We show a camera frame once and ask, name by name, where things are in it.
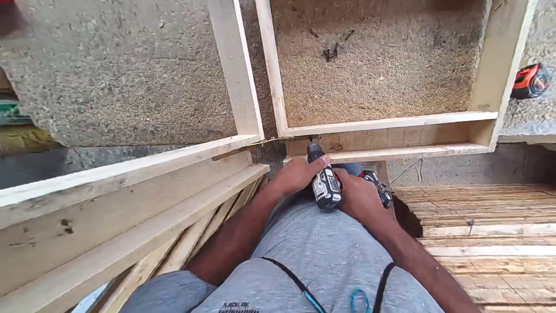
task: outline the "wooden formwork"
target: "wooden formwork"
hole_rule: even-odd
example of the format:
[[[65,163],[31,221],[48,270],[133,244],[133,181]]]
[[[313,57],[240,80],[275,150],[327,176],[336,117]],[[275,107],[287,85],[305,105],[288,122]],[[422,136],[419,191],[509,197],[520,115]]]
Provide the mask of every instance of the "wooden formwork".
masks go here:
[[[343,163],[493,152],[536,0],[492,1],[466,112],[303,127],[288,126],[270,1],[256,5],[279,136],[321,135],[332,162]],[[288,143],[285,161],[304,155],[307,143]]]
[[[0,190],[1,312],[66,311],[135,263],[160,261],[184,229],[200,236],[269,171],[238,152],[264,139],[239,3],[208,9],[237,135]],[[160,270],[183,257],[173,260]]]

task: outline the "red object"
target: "red object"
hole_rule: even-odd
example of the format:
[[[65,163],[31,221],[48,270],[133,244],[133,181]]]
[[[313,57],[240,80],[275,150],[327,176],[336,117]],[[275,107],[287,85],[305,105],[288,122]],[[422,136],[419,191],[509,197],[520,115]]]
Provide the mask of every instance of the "red object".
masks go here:
[[[540,96],[549,85],[548,74],[540,63],[523,67],[515,76],[512,97],[530,99]]]

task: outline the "concrete wall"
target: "concrete wall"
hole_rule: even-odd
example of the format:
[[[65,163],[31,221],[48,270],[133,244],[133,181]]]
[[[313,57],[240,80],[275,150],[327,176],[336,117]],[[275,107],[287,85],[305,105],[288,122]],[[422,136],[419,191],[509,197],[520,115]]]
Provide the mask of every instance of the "concrete wall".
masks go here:
[[[206,0],[16,2],[29,28],[0,42],[0,65],[22,111],[62,144],[194,144],[236,134]],[[272,135],[254,0],[242,2]]]

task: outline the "wooden floor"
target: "wooden floor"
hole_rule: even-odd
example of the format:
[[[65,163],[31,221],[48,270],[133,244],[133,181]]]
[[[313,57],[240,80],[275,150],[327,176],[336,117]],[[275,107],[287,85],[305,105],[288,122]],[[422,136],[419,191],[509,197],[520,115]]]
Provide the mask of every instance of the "wooden floor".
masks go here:
[[[556,188],[398,188],[419,241],[484,312],[556,312]]]

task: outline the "sandy surface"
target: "sandy surface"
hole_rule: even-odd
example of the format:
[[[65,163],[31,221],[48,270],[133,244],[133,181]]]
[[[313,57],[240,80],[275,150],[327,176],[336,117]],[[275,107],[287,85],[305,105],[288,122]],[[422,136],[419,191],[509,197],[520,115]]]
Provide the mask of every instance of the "sandy surface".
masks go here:
[[[273,1],[289,126],[465,111],[484,3],[446,2]]]

